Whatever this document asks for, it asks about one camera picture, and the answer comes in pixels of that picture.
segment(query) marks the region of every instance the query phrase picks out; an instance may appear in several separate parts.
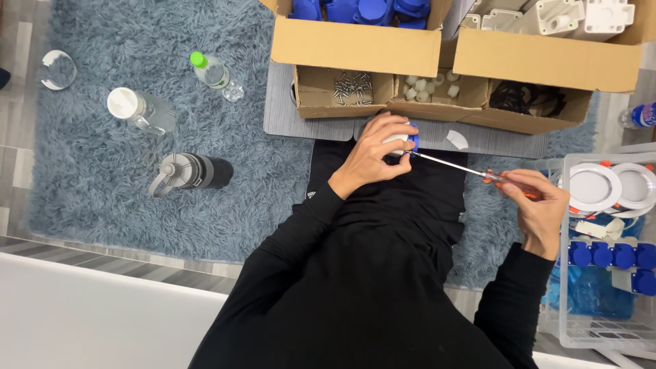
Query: right hand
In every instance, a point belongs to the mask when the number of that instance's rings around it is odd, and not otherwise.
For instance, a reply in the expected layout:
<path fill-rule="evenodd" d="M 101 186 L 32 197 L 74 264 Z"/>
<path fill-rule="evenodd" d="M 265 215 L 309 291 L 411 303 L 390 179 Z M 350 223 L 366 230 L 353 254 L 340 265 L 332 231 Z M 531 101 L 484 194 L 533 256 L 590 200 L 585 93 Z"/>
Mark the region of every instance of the right hand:
<path fill-rule="evenodd" d="M 401 139 L 382 143 L 393 135 L 416 135 L 417 128 L 406 125 L 408 118 L 386 112 L 373 118 L 365 127 L 353 151 L 333 176 L 328 185 L 342 199 L 367 183 L 392 179 L 409 172 L 410 154 L 405 153 L 397 165 L 387 165 L 382 157 L 396 150 L 408 151 L 415 147 L 412 141 Z"/>
<path fill-rule="evenodd" d="M 504 183 L 501 190 L 517 203 L 517 222 L 526 235 L 522 248 L 548 260 L 556 260 L 560 225 L 569 203 L 569 192 L 554 186 L 542 173 L 513 169 L 502 175 L 542 192 L 543 199 L 532 202 L 515 185 Z"/>

